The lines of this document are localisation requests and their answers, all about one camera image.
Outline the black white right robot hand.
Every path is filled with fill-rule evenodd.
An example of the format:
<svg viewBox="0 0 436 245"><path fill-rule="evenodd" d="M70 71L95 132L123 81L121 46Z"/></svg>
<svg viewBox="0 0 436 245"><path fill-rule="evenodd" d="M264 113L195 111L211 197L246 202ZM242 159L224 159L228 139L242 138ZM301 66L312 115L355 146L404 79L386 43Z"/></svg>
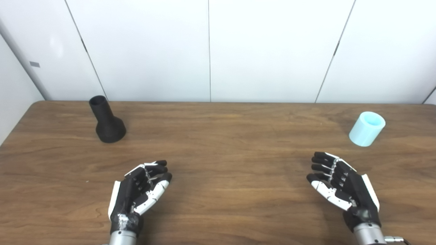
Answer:
<svg viewBox="0 0 436 245"><path fill-rule="evenodd" d="M328 152L315 152L307 175L310 185L328 202L343 210L343 219L353 231L363 223L382 226L380 203L366 174L359 174L342 158Z"/></svg>

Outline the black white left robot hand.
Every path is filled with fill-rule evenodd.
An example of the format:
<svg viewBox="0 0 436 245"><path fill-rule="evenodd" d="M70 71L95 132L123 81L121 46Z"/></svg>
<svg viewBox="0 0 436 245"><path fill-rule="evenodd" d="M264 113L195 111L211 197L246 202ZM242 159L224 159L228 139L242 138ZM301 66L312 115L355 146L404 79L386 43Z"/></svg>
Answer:
<svg viewBox="0 0 436 245"><path fill-rule="evenodd" d="M143 215L151 209L168 188L172 174L166 160L142 163L115 181L108 208L110 233L132 232L139 237L144 226Z"/></svg>

